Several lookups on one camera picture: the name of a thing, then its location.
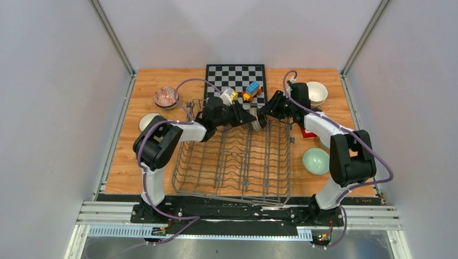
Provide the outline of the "black patterned bowl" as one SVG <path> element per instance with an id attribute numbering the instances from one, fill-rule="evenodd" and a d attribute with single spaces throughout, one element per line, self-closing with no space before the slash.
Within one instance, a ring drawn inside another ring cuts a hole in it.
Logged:
<path id="1" fill-rule="evenodd" d="M 252 129 L 256 132 L 260 132 L 267 126 L 267 120 L 265 115 L 261 114 L 260 109 L 257 107 L 251 107 L 248 112 L 255 117 L 255 120 L 250 122 Z"/>

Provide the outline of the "beige bowl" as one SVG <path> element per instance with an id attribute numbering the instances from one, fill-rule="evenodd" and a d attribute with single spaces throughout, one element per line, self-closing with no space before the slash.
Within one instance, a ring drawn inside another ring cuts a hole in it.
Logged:
<path id="1" fill-rule="evenodd" d="M 319 82 L 310 81 L 306 83 L 308 87 L 308 97 L 311 101 L 311 105 L 318 106 L 324 103 L 328 97 L 328 90 L 326 87 Z"/>

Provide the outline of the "light blue striped bowl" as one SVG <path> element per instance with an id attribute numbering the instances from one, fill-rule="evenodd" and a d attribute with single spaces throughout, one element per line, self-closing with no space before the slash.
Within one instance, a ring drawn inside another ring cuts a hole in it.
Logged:
<path id="1" fill-rule="evenodd" d="M 319 141 L 320 143 L 322 144 L 322 146 L 326 149 L 330 149 L 330 139 L 326 139 L 326 138 L 319 138 Z"/>

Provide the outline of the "mint green bowl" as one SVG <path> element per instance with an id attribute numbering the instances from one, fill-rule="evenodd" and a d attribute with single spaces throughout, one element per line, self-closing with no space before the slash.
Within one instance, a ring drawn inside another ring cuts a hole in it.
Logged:
<path id="1" fill-rule="evenodd" d="M 329 154 L 321 148 L 310 148 L 302 157 L 305 168 L 314 175 L 324 175 L 329 171 Z"/>

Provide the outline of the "blue zigzag bowl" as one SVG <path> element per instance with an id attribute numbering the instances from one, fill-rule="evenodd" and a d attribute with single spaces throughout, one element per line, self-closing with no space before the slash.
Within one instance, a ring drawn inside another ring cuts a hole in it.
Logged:
<path id="1" fill-rule="evenodd" d="M 156 90 L 153 95 L 153 101 L 155 104 L 161 106 L 169 106 L 174 103 L 177 103 L 175 99 L 175 89 L 169 86 L 161 87 L 160 89 Z"/>

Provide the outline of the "teal white dotted bowl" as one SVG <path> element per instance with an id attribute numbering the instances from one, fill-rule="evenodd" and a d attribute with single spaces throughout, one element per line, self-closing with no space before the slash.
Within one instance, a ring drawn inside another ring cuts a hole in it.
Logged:
<path id="1" fill-rule="evenodd" d="M 145 116 L 143 116 L 139 122 L 139 129 L 141 132 L 143 132 L 146 127 L 149 125 L 149 123 L 157 116 L 160 116 L 159 113 L 149 113 Z"/>

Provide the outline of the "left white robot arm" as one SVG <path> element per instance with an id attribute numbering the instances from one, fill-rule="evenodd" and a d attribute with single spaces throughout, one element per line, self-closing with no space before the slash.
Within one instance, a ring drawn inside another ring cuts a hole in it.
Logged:
<path id="1" fill-rule="evenodd" d="M 210 97 L 197 116 L 188 121 L 167 120 L 154 114 L 133 144 L 137 164 L 142 169 L 141 197 L 148 204 L 146 218 L 158 223 L 165 217 L 166 210 L 160 205 L 165 198 L 164 168 L 179 143 L 206 142 L 220 126 L 238 127 L 252 122 L 258 122 L 258 108 L 246 110 L 238 101 L 225 104 L 219 97 Z"/>

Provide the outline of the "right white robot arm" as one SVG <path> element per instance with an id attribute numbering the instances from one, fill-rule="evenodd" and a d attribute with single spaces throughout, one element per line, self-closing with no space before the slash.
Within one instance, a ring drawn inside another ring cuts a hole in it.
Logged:
<path id="1" fill-rule="evenodd" d="M 311 106 L 306 83 L 284 83 L 259 112 L 278 120 L 291 118 L 301 128 L 314 133 L 329 145 L 330 179 L 311 198 L 309 220 L 322 225 L 330 218 L 330 210 L 340 204 L 344 191 L 365 183 L 376 174 L 371 140 L 365 130 L 355 131 L 330 119 L 317 107 Z"/>

